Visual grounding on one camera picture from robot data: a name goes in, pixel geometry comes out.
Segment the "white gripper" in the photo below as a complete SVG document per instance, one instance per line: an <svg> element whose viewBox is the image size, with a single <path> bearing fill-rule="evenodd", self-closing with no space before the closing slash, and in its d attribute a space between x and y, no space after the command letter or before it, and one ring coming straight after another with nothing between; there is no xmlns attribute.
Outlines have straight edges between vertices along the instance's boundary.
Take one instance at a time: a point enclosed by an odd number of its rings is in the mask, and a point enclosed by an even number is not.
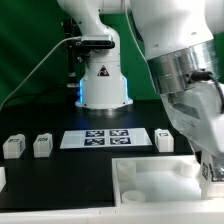
<svg viewBox="0 0 224 224"><path fill-rule="evenodd" d="M172 126L203 151L224 158L224 113L215 84L198 82L161 100Z"/></svg>

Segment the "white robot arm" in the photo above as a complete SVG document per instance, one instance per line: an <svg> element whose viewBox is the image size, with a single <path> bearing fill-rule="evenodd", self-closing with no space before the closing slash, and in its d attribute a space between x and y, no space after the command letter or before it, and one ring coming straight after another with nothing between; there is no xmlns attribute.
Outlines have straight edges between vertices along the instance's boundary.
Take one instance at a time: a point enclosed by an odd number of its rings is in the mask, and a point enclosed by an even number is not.
<svg viewBox="0 0 224 224"><path fill-rule="evenodd" d="M76 106L116 111L132 104L120 70L120 37L100 16L125 12L145 47L143 59L173 127L195 151L224 157L224 85L218 82L209 0L57 0L81 31L85 75Z"/></svg>

